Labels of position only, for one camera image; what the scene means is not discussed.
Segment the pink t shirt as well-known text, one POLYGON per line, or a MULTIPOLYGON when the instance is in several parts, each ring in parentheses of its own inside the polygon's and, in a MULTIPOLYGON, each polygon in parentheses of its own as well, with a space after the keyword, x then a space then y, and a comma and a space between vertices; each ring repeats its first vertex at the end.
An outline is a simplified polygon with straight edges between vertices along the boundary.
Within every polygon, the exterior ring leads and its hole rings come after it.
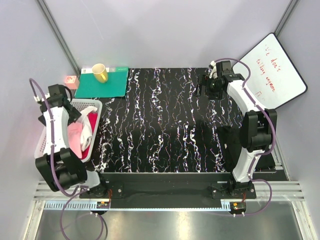
POLYGON ((79 158, 83 158, 83 151, 85 147, 84 138, 82 136, 83 124, 79 122, 71 123, 67 127, 69 148, 79 158))

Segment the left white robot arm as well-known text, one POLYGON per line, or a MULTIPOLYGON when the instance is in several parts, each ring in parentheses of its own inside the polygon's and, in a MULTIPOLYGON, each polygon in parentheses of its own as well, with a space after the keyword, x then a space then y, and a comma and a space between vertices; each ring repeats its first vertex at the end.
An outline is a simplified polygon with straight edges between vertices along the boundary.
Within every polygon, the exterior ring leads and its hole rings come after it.
POLYGON ((44 125, 34 153, 35 166, 53 192, 75 186, 88 194, 103 198, 108 186, 96 171, 86 169, 98 129, 102 102, 92 99, 73 99, 71 90, 62 84, 48 87, 48 93, 35 96, 40 105, 38 120, 44 125))

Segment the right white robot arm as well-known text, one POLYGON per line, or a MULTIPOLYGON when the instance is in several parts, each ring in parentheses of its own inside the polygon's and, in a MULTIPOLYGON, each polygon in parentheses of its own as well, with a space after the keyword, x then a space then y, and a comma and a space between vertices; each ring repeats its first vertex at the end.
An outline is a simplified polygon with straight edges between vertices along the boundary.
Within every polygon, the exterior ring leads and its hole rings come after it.
POLYGON ((228 195, 236 199, 251 190, 258 160, 275 147, 277 112, 267 109, 250 93, 246 85, 250 77, 235 73, 232 61, 232 58, 211 61, 211 72, 198 77, 194 96, 199 97, 204 92, 210 100, 220 100, 222 94, 227 93, 243 115, 239 131, 241 152, 226 185, 228 195))

